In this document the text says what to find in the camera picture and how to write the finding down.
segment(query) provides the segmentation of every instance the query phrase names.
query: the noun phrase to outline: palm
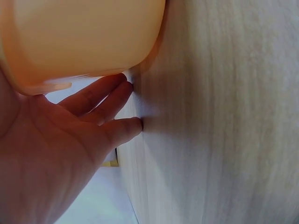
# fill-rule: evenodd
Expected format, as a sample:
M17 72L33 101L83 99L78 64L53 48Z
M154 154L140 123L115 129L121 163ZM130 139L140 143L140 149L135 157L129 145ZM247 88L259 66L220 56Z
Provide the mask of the palm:
M0 87L8 86L2 83L0 78ZM139 119L110 121L131 84L123 75L102 78L58 105L44 96L18 96L6 86L6 97L0 97L9 103L0 109L0 222L50 224L108 152L141 131Z

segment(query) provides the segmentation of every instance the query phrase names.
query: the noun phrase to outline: wooden surface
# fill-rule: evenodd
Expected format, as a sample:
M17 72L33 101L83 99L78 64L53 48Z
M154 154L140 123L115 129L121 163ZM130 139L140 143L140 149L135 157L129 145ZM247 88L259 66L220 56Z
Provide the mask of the wooden surface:
M299 3L170 0L119 147L140 224L298 224Z

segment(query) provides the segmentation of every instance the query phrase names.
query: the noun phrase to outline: finger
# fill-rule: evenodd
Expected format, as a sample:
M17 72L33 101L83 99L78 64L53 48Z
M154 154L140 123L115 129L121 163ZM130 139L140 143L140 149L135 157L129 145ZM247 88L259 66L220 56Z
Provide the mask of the finger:
M96 169L111 150L130 141L142 131L142 122L139 118L113 120L102 126L85 124L85 129L81 126L72 127L67 131L85 146L86 155Z
M142 131L139 118L118 119L99 126L97 136L101 136L99 144L108 151L124 144Z
M129 82L120 84L108 97L93 111L84 115L81 120L102 125L113 120L116 114L124 107L132 94L133 86Z
M124 74L100 78L88 87L62 100L59 105L74 114L84 115L99 104L119 84L127 80Z

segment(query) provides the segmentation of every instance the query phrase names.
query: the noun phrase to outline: light wood panel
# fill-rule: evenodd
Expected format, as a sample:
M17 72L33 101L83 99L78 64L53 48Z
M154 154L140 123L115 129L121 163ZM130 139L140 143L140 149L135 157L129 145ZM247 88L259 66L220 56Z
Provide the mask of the light wood panel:
M299 6L170 0L119 147L140 224L299 223Z

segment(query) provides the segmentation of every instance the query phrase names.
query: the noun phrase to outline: orange plastic container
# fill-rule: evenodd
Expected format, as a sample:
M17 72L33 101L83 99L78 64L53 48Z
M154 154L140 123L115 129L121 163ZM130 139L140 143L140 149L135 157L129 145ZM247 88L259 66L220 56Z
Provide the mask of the orange plastic container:
M22 94L116 74L141 62L165 0L0 0L0 65Z

